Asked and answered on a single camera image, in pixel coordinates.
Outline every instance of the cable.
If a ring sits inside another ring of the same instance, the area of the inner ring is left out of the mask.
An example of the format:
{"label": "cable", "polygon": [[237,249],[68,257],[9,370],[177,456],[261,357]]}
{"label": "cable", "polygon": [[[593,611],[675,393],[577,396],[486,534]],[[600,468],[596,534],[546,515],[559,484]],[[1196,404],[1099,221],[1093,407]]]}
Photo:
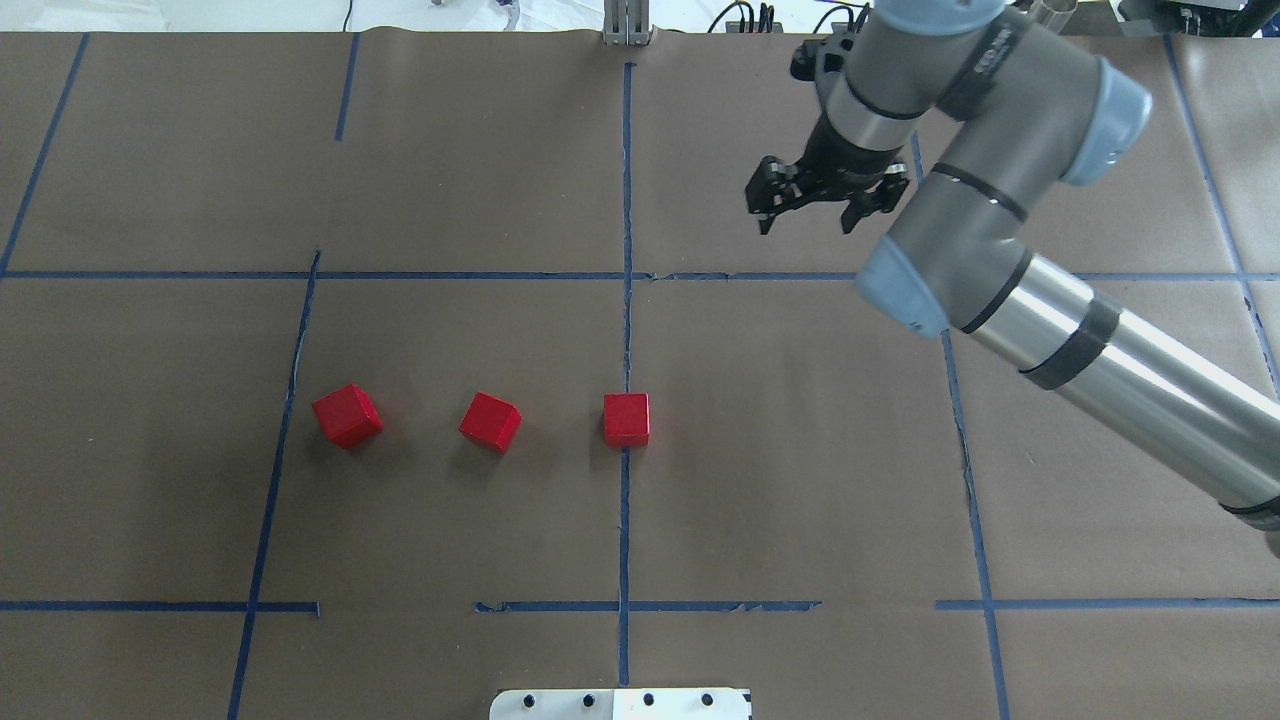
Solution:
{"label": "cable", "polygon": [[854,23],[858,22],[856,18],[855,18],[855,15],[854,15],[854,6],[852,5],[836,5],[835,8],[827,10],[820,18],[818,18],[818,24],[813,28],[813,32],[810,35],[818,35],[819,32],[822,32],[822,23],[827,22],[827,18],[829,18],[831,15],[835,15],[836,13],[838,13],[841,10],[849,13],[849,27],[854,27]]}
{"label": "cable", "polygon": [[869,17],[872,17],[872,6],[863,5],[863,9],[858,12],[858,22],[854,23],[854,35],[863,32],[863,26],[867,24]]}
{"label": "cable", "polygon": [[776,5],[765,5],[760,3],[760,24],[759,32],[773,32],[773,15],[778,9]]}
{"label": "cable", "polygon": [[502,28],[502,31],[513,32],[516,26],[520,24],[520,0],[498,0],[498,4],[507,8],[507,27]]}
{"label": "cable", "polygon": [[[750,3],[745,3],[744,0],[736,0],[735,3],[730,3],[728,6],[721,10],[721,14],[716,15],[716,19],[712,20],[712,27],[707,28],[707,32],[716,32],[716,24],[719,23],[721,18],[727,15],[728,12],[732,10],[733,8],[737,8],[737,13],[740,17],[748,13],[750,13],[751,15],[750,20],[748,20],[745,17],[741,20],[739,20],[737,26],[739,32],[748,32],[749,27],[755,27],[755,8],[753,8]],[[746,13],[742,12],[742,8],[746,8]]]}

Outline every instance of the red cube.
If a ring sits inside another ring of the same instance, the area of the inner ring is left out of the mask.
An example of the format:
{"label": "red cube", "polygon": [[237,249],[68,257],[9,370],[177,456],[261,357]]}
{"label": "red cube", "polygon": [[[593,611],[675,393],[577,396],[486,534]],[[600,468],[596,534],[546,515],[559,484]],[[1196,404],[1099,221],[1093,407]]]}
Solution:
{"label": "red cube", "polygon": [[649,445],[649,395],[604,396],[604,442],[612,447]]}
{"label": "red cube", "polygon": [[494,452],[507,452],[511,438],[516,437],[516,429],[520,428],[520,410],[515,405],[477,392],[471,398],[471,407],[462,418],[458,430],[476,445]]}
{"label": "red cube", "polygon": [[346,450],[383,430],[374,401],[356,383],[321,397],[311,404],[311,409],[320,420],[324,437]]}

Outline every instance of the gray robot arm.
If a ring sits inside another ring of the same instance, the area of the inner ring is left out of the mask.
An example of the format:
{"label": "gray robot arm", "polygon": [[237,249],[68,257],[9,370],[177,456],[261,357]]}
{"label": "gray robot arm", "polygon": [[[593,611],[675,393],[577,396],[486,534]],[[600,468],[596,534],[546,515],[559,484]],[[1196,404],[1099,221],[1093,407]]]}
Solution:
{"label": "gray robot arm", "polygon": [[[765,158],[748,184],[762,232],[809,200],[850,200],[846,232],[855,202],[891,210],[919,118],[963,122],[860,295],[922,336],[972,334],[1280,550],[1280,405],[1015,240],[1055,182],[1092,182],[1137,138],[1144,88],[1002,0],[879,0],[856,36],[797,50],[792,74],[812,77],[823,113],[804,158]],[[812,192],[831,186],[847,192]]]}

